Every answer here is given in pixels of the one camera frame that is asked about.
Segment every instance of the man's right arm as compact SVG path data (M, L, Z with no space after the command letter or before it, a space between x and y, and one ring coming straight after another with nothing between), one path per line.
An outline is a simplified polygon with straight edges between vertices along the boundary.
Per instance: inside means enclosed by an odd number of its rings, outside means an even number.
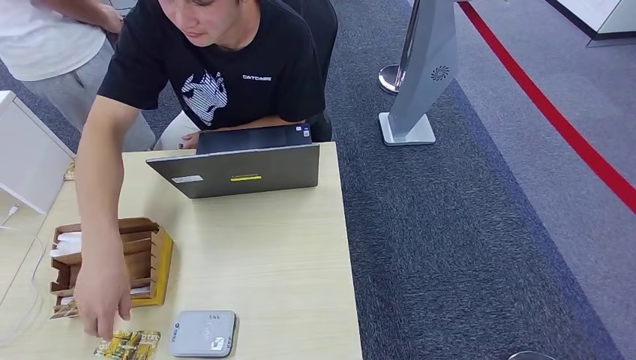
M122 245L117 224L124 178L122 143L138 113L132 106L97 96L83 128L76 159L76 190L82 232L88 241L82 246L85 255ZM100 238L118 241L93 243Z
M118 34L122 28L121 17L113 7L100 4L97 0L41 0L49 9L80 21L99 26Z
M110 339L115 315L127 319L131 288L119 235L117 209L124 179L122 143L138 109L97 96L82 131L76 191L82 222L82 269L75 299L84 330Z

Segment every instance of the stand base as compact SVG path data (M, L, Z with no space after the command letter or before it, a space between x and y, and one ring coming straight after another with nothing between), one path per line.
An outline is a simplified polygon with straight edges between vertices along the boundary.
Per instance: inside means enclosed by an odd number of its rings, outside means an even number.
M540 352L522 351L509 357L508 360L554 360L554 358Z
M391 125L389 125L389 113L381 112L378 115L379 126L382 128L382 136L384 137L384 145L402 146L402 145L423 145L435 143L435 134L431 123L428 122L428 116L424 114L411 131L403 137L393 137Z
M397 95L399 88L395 86L398 79L398 68L400 65L389 65L379 71L379 87L391 95Z

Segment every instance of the paper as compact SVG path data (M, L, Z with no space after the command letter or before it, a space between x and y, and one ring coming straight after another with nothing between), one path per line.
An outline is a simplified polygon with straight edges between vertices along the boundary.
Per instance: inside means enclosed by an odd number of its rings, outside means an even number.
M141 294L141 293L150 293L150 286L135 287L133 289L130 289L130 294L131 295L136 295L136 294Z
M51 257L75 254L82 251L82 233L64 232L58 235L58 244L49 252Z
M114 331L112 340L102 340L94 355L112 360L150 360L160 338L159 331Z

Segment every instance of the stanchion post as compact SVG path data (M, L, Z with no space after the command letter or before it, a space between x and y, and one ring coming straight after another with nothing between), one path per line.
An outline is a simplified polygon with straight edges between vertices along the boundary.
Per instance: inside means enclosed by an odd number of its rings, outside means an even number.
M409 64L409 57L411 55L411 49L413 48L413 32L416 28L419 2L420 0L415 0L413 2L411 20L409 21L409 27L406 29L406 39L404 40L404 47L402 48L400 64L385 66L379 71L379 86L382 90L391 95L398 94L402 81L404 81L404 71L407 69Z

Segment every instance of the wooden organizer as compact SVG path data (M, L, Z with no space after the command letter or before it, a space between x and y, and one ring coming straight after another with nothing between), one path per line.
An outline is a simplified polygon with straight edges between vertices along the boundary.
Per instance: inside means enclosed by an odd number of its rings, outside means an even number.
M52 248L56 249L62 233L81 231L78 223L55 229ZM124 260L130 275L130 287L148 287L149 292L132 295L133 308L162 305L166 298L173 240L163 227L147 217L119 220L119 233L124 243ZM82 254L71 253L51 259L51 266L58 270L58 278L51 283L51 294L57 297L54 311L62 308L62 298L73 296L77 274L82 265Z

